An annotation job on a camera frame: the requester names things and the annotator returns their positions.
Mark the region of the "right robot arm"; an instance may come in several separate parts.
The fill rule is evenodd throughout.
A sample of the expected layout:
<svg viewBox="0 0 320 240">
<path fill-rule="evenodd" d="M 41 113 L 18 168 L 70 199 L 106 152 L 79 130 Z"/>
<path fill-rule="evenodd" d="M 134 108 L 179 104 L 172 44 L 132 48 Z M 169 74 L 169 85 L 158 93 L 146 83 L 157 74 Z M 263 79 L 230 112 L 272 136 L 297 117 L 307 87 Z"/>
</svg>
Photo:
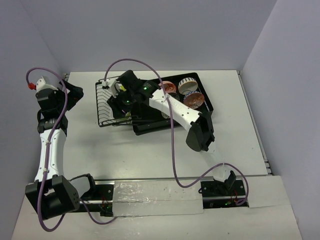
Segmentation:
<svg viewBox="0 0 320 240">
<path fill-rule="evenodd" d="M 218 181 L 218 192 L 227 196 L 235 189 L 235 174 L 228 169 L 231 164 L 224 162 L 217 151 L 210 112 L 198 111 L 193 105 L 186 105 L 175 99 L 166 92 L 165 83 L 161 78 L 158 81 L 143 80 L 132 70 L 127 70 L 118 77 L 105 77 L 102 83 L 105 89 L 111 91 L 107 104 L 113 117 L 126 118 L 135 104 L 143 104 L 168 115 L 171 125 L 177 122 L 187 132 L 187 146 L 200 153 L 211 166 L 206 172 Z"/>
</svg>

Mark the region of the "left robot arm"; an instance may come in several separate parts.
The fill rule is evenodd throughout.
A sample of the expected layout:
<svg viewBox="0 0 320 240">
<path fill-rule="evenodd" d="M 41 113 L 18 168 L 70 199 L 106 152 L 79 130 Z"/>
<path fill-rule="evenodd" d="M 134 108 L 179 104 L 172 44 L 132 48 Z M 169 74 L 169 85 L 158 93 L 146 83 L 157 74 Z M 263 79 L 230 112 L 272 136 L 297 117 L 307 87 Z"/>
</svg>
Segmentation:
<svg viewBox="0 0 320 240">
<path fill-rule="evenodd" d="M 66 111 L 84 96 L 83 89 L 62 81 L 57 88 L 42 76 L 35 84 L 35 97 L 40 106 L 37 131 L 41 153 L 34 182 L 25 188 L 25 195 L 43 220 L 48 220 L 80 208 L 82 197 L 90 200 L 98 193 L 93 177 L 82 174 L 70 180 L 63 170 L 64 146 L 67 138 Z"/>
</svg>

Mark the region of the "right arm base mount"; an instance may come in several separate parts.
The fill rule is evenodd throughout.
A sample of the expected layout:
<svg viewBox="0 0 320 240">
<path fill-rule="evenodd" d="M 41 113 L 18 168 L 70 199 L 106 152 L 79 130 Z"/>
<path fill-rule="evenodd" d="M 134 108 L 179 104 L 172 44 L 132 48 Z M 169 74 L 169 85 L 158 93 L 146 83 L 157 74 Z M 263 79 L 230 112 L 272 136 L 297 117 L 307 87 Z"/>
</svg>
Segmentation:
<svg viewBox="0 0 320 240">
<path fill-rule="evenodd" d="M 237 205 L 245 198 L 246 191 L 243 180 L 236 179 L 233 186 L 227 190 L 223 184 L 214 180 L 200 182 L 198 193 L 202 196 L 204 209 L 248 207 L 248 202 Z"/>
</svg>

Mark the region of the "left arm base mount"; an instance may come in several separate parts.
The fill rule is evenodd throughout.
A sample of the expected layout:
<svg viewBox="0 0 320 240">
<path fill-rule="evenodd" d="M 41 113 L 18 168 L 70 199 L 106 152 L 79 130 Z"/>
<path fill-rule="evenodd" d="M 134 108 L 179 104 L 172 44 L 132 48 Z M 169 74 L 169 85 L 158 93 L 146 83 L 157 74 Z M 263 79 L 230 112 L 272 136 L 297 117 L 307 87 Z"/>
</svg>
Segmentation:
<svg viewBox="0 0 320 240">
<path fill-rule="evenodd" d="M 99 213 L 101 217 L 113 217 L 113 195 L 114 183 L 96 182 L 94 190 L 85 193 L 81 199 L 91 213 Z"/>
</svg>

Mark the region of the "orange blue geometric bowl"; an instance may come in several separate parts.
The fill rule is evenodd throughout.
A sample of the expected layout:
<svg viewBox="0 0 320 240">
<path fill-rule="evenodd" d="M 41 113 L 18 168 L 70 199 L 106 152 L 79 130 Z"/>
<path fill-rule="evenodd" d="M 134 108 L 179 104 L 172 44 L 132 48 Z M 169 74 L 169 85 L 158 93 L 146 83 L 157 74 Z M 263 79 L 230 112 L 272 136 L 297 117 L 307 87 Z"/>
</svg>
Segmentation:
<svg viewBox="0 0 320 240">
<path fill-rule="evenodd" d="M 183 104 L 191 109 L 199 108 L 205 102 L 205 96 L 199 91 L 189 91 L 183 98 Z"/>
</svg>

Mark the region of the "white square bowl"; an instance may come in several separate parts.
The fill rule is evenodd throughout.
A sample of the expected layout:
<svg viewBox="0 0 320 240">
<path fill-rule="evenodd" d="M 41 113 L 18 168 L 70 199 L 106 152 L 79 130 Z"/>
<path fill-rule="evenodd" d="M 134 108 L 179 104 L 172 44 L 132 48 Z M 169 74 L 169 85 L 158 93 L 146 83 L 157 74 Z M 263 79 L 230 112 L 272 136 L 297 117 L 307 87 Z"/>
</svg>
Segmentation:
<svg viewBox="0 0 320 240">
<path fill-rule="evenodd" d="M 131 113 L 128 112 L 122 120 L 123 121 L 127 121 L 127 120 L 130 120 L 130 119 L 131 119 Z"/>
</svg>

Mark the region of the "white bowl pink rim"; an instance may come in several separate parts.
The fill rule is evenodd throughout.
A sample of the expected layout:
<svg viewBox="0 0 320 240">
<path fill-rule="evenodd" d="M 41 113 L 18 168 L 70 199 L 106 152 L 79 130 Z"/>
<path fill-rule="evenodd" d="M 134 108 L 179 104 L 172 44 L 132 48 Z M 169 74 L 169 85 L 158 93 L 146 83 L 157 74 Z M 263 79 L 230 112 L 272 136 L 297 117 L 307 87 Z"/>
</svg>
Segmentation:
<svg viewBox="0 0 320 240">
<path fill-rule="evenodd" d="M 198 88 L 198 83 L 193 77 L 183 78 L 178 83 L 178 91 L 182 95 L 186 95 L 188 92 L 196 91 Z"/>
</svg>

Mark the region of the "orange floral bowl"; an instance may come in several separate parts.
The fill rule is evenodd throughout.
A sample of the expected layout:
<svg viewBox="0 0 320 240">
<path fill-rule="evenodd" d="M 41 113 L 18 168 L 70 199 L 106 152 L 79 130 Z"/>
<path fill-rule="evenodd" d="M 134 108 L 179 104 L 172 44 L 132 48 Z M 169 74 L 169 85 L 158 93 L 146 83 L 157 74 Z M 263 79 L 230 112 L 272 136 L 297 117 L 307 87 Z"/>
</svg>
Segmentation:
<svg viewBox="0 0 320 240">
<path fill-rule="evenodd" d="M 175 93 L 177 91 L 176 85 L 171 81 L 163 81 L 159 83 L 159 86 L 164 88 L 166 93 Z"/>
</svg>

